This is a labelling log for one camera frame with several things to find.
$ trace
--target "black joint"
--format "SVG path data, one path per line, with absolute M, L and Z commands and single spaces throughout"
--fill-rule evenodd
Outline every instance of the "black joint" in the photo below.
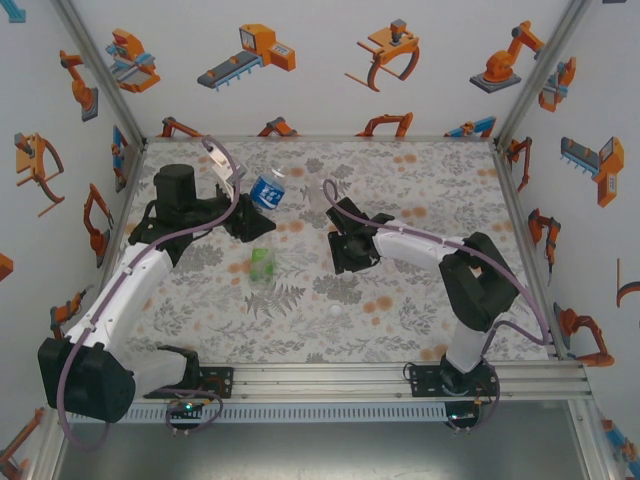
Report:
M 464 244 L 484 253 L 511 273 L 495 244 L 484 233 L 474 233 Z M 472 268 L 481 269 L 478 277 Z M 443 258 L 440 273 L 454 313 L 475 331 L 489 331 L 496 317 L 508 311 L 518 296 L 517 288 L 489 263 L 460 250 Z
M 182 355 L 187 359 L 187 365 L 184 369 L 182 381 L 176 385 L 170 385 L 165 388 L 175 388 L 180 390 L 197 390 L 200 386 L 200 360 L 198 352 L 188 350 L 186 348 L 173 347 L 171 345 L 162 345 L 158 350 L 173 352 Z
M 58 382 L 73 345 L 69 338 L 59 342 L 47 338 L 38 349 L 38 363 L 47 403 L 57 407 Z M 108 423 L 116 423 L 129 410 L 136 385 L 131 372 L 104 351 L 104 345 L 81 346 L 67 377 L 65 409 Z

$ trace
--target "floral tablecloth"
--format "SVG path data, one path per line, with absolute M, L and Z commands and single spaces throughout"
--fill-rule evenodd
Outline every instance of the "floral tablecloth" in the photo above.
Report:
M 436 360 L 456 325 L 439 274 L 393 261 L 345 281 L 336 276 L 327 241 L 328 218 L 309 202 L 310 178 L 329 176 L 369 216 L 383 212 L 446 236 L 482 231 L 526 282 L 489 143 L 313 142 L 249 139 L 225 143 L 247 167 L 242 191 L 283 162 L 287 191 L 270 234 L 276 247 L 275 288 L 249 284 L 252 246 L 218 228 L 184 253 L 146 303 L 122 354 L 133 360 L 158 345 L 198 351 L 204 363 L 321 363 Z M 152 142 L 126 219 L 125 238 L 155 198 L 153 175 L 187 163 L 199 198 L 215 195 L 215 176 L 199 143 Z M 333 305 L 342 309 L 334 317 Z M 538 333 L 518 297 L 503 314 Z M 488 358 L 545 359 L 544 348 L 501 329 Z

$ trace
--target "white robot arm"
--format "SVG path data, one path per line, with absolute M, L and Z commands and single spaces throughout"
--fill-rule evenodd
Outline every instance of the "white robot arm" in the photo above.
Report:
M 213 158 L 216 150 L 212 148 L 209 153 Z M 219 166 L 219 159 L 214 160 Z M 189 165 L 162 167 L 154 177 L 154 185 L 157 199 L 147 206 L 142 221 L 131 233 L 131 246 L 98 299 L 63 341 L 47 338 L 38 350 L 51 407 L 57 407 L 58 388 L 61 378 L 65 378 L 63 368 L 69 357 L 65 410 L 108 423 L 120 420 L 135 398 L 158 388 L 197 390 L 200 386 L 200 366 L 193 351 L 159 347 L 136 365 L 125 368 L 118 361 L 118 348 L 140 317 L 144 304 L 195 240 L 193 233 L 169 240 L 165 240 L 166 236 L 211 224 L 231 207 L 231 199 L 219 187 L 215 198 L 196 198 L 194 171 Z M 152 209 L 155 217 L 149 217 Z M 276 227 L 255 209 L 247 194 L 239 195 L 236 207 L 222 225 L 243 242 L 253 241 Z M 157 246 L 131 268 L 132 260 L 151 244 Z
M 348 197 L 337 205 L 352 216 L 368 220 Z M 476 379 L 487 374 L 487 367 L 482 363 L 487 337 L 496 317 L 511 308 L 518 295 L 517 288 L 485 261 L 446 245 L 442 239 L 430 240 L 438 237 L 408 227 L 389 215 L 378 214 L 371 219 L 376 224 L 394 227 L 389 230 L 363 225 L 335 207 L 329 209 L 327 215 L 338 230 L 329 233 L 336 274 L 370 268 L 380 258 L 402 260 L 440 272 L 459 320 L 447 353 L 441 359 L 442 388 L 453 396 L 467 394 Z M 424 235 L 403 233 L 405 227 Z M 491 239 L 483 233 L 445 240 L 479 251 L 511 272 Z M 476 275 L 472 269 L 478 268 L 481 273 Z

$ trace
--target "black mounting plate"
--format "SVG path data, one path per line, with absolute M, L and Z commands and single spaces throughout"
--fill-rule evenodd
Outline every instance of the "black mounting plate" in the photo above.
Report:
M 411 383 L 411 396 L 414 398 L 451 398 L 457 396 L 445 390 L 440 378 L 441 370 L 440 365 L 409 365 L 407 372 L 409 373 L 408 380 Z M 483 392 L 484 395 L 489 395 L 490 397 L 496 395 L 495 381 L 496 379 L 493 378 L 493 374 L 488 368 L 478 371 L 476 383 L 481 384 L 486 389 L 486 392 Z M 460 399 L 475 398 L 475 396 L 476 392 L 469 392 L 467 395 L 460 396 Z
M 231 398 L 233 390 L 233 368 L 231 367 L 200 367 L 200 390 L 213 392 L 220 398 Z M 171 393 L 151 392 L 144 398 L 175 399 L 177 395 Z M 209 398 L 206 395 L 196 395 L 193 398 Z

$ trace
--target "orange dot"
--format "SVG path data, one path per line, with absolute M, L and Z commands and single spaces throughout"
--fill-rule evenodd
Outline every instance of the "orange dot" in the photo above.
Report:
M 294 167 L 291 170 L 289 170 L 289 175 L 291 175 L 292 177 L 300 178 L 301 176 L 304 175 L 304 168 Z
M 380 307 L 380 310 L 386 312 L 387 310 L 391 310 L 393 307 L 393 299 L 388 297 L 387 295 L 383 295 L 382 297 L 376 300 L 376 303 Z
M 424 350 L 420 350 L 420 358 L 425 362 L 429 362 L 433 360 L 433 350 L 430 348 L 425 348 Z
M 294 233 L 301 232 L 303 228 L 304 228 L 304 222 L 302 222 L 301 220 L 294 220 L 289 224 L 289 230 L 291 230 Z
M 373 313 L 376 311 L 376 304 L 373 302 L 367 302 L 362 306 L 362 310 L 364 310 L 364 313 Z
M 447 353 L 447 347 L 445 344 L 441 343 L 439 345 L 436 345 L 435 348 L 433 349 L 433 353 L 436 354 L 436 358 L 442 358 L 442 356 Z
M 413 214 L 418 218 L 423 218 L 427 216 L 427 209 L 424 207 L 416 207 L 413 209 Z

